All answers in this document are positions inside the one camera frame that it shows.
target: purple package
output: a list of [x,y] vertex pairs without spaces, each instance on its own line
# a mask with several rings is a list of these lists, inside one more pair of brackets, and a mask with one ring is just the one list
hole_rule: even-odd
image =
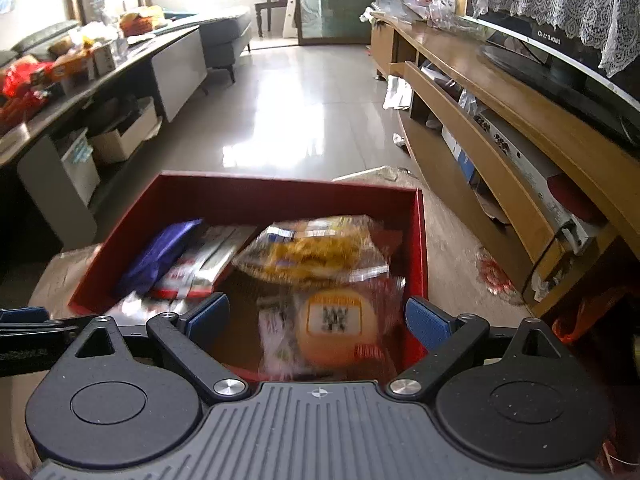
[[116,297],[124,298],[133,291],[143,296],[151,290],[185,251],[190,235],[202,223],[200,218],[165,228],[122,275],[114,290]]

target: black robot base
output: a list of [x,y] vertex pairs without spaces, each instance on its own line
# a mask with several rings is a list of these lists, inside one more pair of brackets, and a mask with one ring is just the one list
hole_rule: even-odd
[[120,329],[108,316],[0,316],[0,355],[20,349],[0,374],[57,359],[26,409],[44,460],[34,480],[603,478],[606,398],[539,319],[491,328],[411,298],[407,326],[430,353],[389,384],[252,391],[196,344],[228,313],[215,294]]

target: metal screw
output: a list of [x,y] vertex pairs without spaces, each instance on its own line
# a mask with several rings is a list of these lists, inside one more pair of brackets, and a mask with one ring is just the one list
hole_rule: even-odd
[[244,392],[246,385],[238,379],[222,379],[213,385],[213,390],[225,397],[235,396]]
[[389,389],[396,395],[415,395],[422,386],[413,379],[396,379],[389,385]]

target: blue gripper pad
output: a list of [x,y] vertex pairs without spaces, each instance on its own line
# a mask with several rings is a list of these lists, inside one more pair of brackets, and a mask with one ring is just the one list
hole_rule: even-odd
[[178,329],[200,348],[206,348],[225,329],[229,322],[229,300],[215,292],[184,316]]
[[456,330],[456,318],[418,296],[406,302],[404,318],[409,332],[429,352],[438,348]]
[[0,308],[0,323],[42,323],[49,320],[49,313],[43,306],[23,308]]

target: desk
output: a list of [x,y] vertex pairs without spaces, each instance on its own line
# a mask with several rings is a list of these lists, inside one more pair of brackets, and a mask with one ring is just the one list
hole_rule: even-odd
[[[131,91],[153,95],[157,108],[171,121],[206,77],[198,27],[168,32],[132,47],[127,59],[115,70],[87,83],[73,95],[47,105],[23,130],[0,140],[0,172],[5,174],[4,180],[14,184],[15,179],[7,178],[7,174],[17,173],[64,250],[92,243],[97,225],[92,211],[82,202],[62,167],[51,134],[63,127],[92,96],[141,63],[148,64],[143,67],[144,78],[136,81],[139,88]],[[2,224],[10,223],[7,217],[12,214],[15,212],[11,208],[5,208]],[[6,230],[5,236],[10,236],[10,230]]]
[[73,95],[66,96],[45,106],[39,114],[27,122],[25,130],[16,132],[11,136],[6,135],[0,139],[0,168],[9,164],[12,160],[18,159],[44,131],[66,113],[84,104],[98,90],[122,76],[137,63],[152,58],[161,50],[197,29],[198,27],[190,27],[176,30],[130,48],[127,52],[127,59],[118,65],[115,70],[78,88]]
[[[424,76],[424,60],[471,91],[559,166],[598,206],[608,223],[560,285],[540,303],[537,316],[580,296],[598,270],[630,256],[640,258],[640,162],[615,143],[537,91],[484,60],[479,42],[424,23],[398,22],[384,13],[373,28],[371,54],[379,73],[399,75],[412,86],[410,112],[401,113],[412,157],[423,179],[489,249],[519,288],[555,229],[539,197],[513,164],[486,140],[482,130],[439,86]],[[482,213],[475,195],[450,156],[440,134],[425,127],[428,112],[446,124],[511,221],[498,228]],[[545,276],[571,256],[556,240],[538,266]]]

